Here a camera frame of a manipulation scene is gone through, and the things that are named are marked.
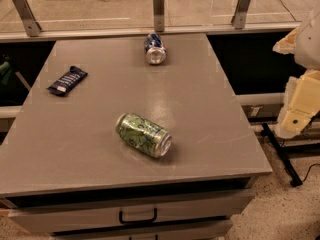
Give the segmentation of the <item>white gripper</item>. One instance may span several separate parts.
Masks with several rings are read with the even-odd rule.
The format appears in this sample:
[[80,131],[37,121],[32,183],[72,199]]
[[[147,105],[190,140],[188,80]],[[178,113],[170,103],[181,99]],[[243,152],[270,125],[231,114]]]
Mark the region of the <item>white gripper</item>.
[[294,54],[295,62],[308,70],[299,78],[290,77],[285,88],[275,133],[283,139],[299,135],[320,111],[320,4],[272,50]]

